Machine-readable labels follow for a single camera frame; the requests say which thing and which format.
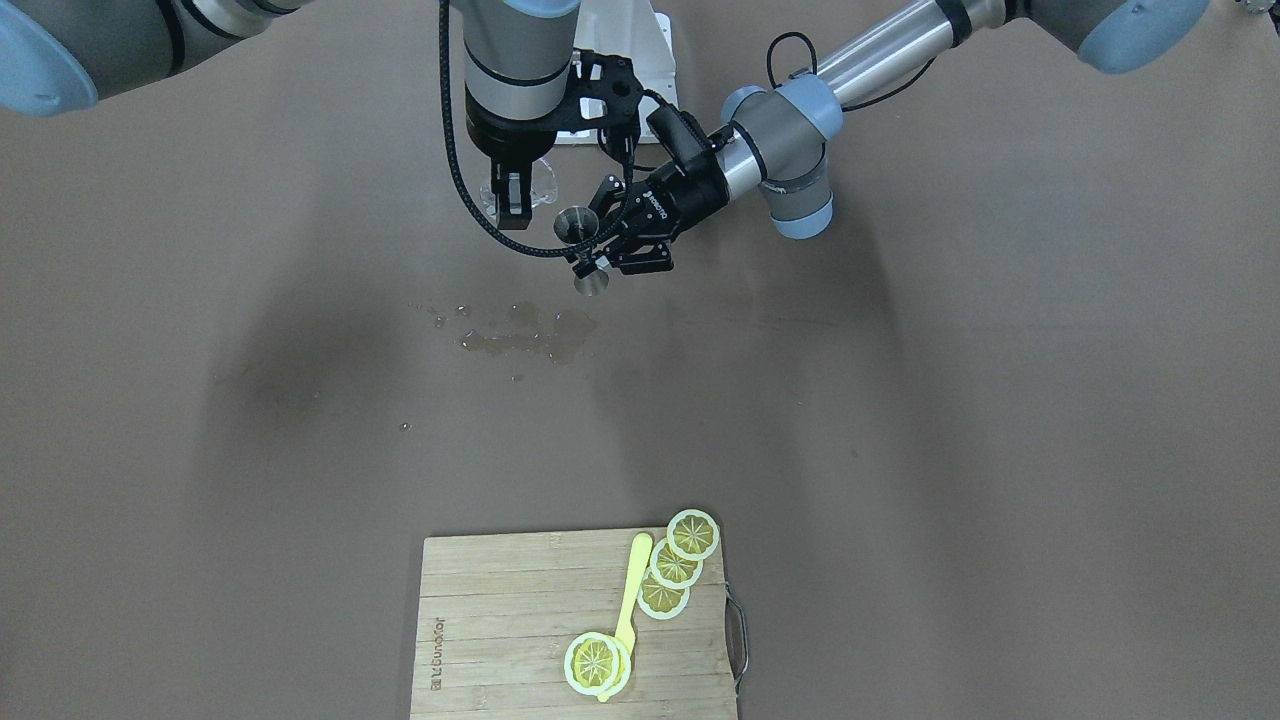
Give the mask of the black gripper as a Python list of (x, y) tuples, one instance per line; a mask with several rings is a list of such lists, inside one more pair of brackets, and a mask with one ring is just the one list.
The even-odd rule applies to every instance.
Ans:
[(575, 49), (545, 82), (498, 76), (474, 56), (465, 70), (467, 133), (490, 159), (490, 195), (498, 229), (526, 231), (532, 222), (532, 167), (558, 133), (600, 133), (611, 156), (634, 158), (641, 133), (643, 83), (628, 56)]
[(669, 160), (640, 183), (608, 176), (588, 204), (590, 217), (582, 240), (611, 241), (568, 256), (572, 273), (617, 270), (644, 275), (675, 269), (669, 242), (730, 204), (730, 186), (719, 164), (722, 131), (708, 135), (692, 114), (666, 104), (649, 117)]

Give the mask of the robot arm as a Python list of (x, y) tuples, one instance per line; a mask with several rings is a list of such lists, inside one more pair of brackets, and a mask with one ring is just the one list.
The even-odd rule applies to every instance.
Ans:
[[(643, 87), (632, 61), (580, 46), (579, 1), (442, 1), (440, 42), (463, 41), (465, 126), (490, 163), (495, 224), (526, 229), (532, 168), (563, 132), (605, 142), (635, 176)], [(86, 111), (236, 51), (264, 58), (305, 1), (5, 1), (3, 106), (27, 117)]]
[(570, 258), (575, 283), (593, 293), (612, 272), (671, 270), (682, 233), (751, 191), (783, 237), (820, 234), (835, 214), (828, 146), (846, 119), (911, 87), (979, 29), (1028, 19), (1078, 60), (1123, 74), (1161, 58), (1206, 9), (1204, 1), (913, 1), (787, 79), (736, 90), (710, 133), (655, 97), (648, 123), (667, 163), (640, 181), (603, 181), (589, 205), (556, 219), (563, 241), (603, 233)]

